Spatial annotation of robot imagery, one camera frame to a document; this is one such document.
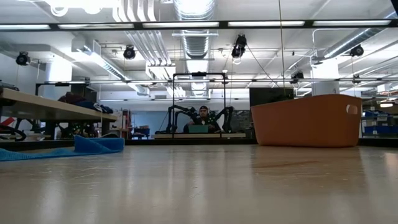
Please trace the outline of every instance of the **table surface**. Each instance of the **table surface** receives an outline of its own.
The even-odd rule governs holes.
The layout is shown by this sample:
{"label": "table surface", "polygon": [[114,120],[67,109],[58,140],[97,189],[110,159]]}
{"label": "table surface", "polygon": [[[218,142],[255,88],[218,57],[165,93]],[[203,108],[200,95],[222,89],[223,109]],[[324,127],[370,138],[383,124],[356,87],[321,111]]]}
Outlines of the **table surface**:
{"label": "table surface", "polygon": [[398,151],[126,146],[0,162],[2,223],[398,223]]}
{"label": "table surface", "polygon": [[96,120],[116,121],[118,117],[99,111],[50,100],[27,93],[3,88],[0,99],[14,100],[13,106],[4,106],[3,116],[39,120]]}

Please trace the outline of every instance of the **ceiling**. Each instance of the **ceiling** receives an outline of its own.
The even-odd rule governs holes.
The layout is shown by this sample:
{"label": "ceiling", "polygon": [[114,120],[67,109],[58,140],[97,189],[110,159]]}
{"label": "ceiling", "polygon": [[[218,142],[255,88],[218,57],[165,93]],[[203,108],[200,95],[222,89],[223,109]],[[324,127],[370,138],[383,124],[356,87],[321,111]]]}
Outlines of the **ceiling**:
{"label": "ceiling", "polygon": [[[280,0],[283,19],[380,19],[382,13],[392,8],[390,0]],[[160,21],[175,20],[173,4],[155,2],[155,15]],[[266,20],[279,19],[279,2],[276,0],[218,0],[215,19],[217,20]],[[17,0],[0,1],[0,23],[40,23],[40,22],[114,22],[112,11],[103,9],[100,13],[89,15],[82,9],[71,9],[64,17],[54,17],[45,2],[25,2]],[[265,78],[263,69],[271,78],[280,78],[286,71],[290,75],[293,70],[287,70],[298,59],[299,55],[309,54],[312,49],[323,50],[344,39],[355,30],[313,30],[284,29],[284,30],[215,30],[218,33],[211,41],[211,53],[214,60],[210,61],[210,72],[228,70],[229,78]],[[178,62],[182,57],[182,43],[180,38],[172,37],[173,32],[179,30],[163,30],[162,37],[169,55]],[[238,34],[245,34],[248,40],[248,49],[239,65],[232,64],[231,46]],[[398,55],[398,45],[393,45],[376,54],[372,53],[398,39],[398,29],[388,29],[362,44],[365,54],[362,58],[339,58],[340,76],[351,76],[355,71],[377,67],[379,63]],[[81,61],[71,52],[71,42],[77,35],[84,35],[97,40],[102,46],[102,54],[112,61],[121,70],[128,71],[133,78],[146,79],[142,71],[146,62],[138,55],[134,60],[125,60],[123,51],[131,44],[124,32],[35,32],[35,33],[0,33],[0,42],[10,44],[47,44],[65,54],[76,65],[79,72],[75,77],[91,77],[92,80],[108,79],[109,75],[94,63]],[[310,76],[310,65],[301,68],[306,77]],[[398,73],[398,67],[392,65],[388,69],[378,70],[369,77],[382,77],[386,74]],[[246,88],[249,83],[234,83],[234,88]],[[352,86],[352,83],[340,83],[342,86]],[[377,86],[380,82],[368,83],[364,86]],[[108,91],[126,91],[126,86],[106,86]]]}

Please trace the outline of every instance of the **blue cloth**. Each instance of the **blue cloth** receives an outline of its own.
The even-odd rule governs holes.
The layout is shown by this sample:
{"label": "blue cloth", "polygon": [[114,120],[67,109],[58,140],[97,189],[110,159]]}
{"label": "blue cloth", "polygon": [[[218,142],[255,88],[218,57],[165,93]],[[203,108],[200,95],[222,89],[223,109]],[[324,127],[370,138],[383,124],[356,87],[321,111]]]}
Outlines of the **blue cloth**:
{"label": "blue cloth", "polygon": [[56,149],[48,153],[21,153],[0,149],[0,161],[19,161],[26,159],[47,159],[71,156],[87,156],[121,152],[124,149],[124,139],[93,138],[87,139],[75,136],[75,150]]}

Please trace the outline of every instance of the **white pillar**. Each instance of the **white pillar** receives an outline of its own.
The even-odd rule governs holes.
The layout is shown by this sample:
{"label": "white pillar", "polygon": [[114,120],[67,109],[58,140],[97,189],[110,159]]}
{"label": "white pillar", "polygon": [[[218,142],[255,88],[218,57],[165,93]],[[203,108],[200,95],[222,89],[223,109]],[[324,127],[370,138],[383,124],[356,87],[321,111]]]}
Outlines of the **white pillar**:
{"label": "white pillar", "polygon": [[[322,61],[312,67],[312,78],[339,78],[336,58]],[[340,94],[339,82],[316,82],[312,84],[312,95]]]}
{"label": "white pillar", "polygon": [[[62,82],[72,80],[72,64],[66,60],[56,60],[47,63],[45,68],[45,81]],[[70,86],[44,85],[43,97],[58,100],[66,92],[70,91]]]}

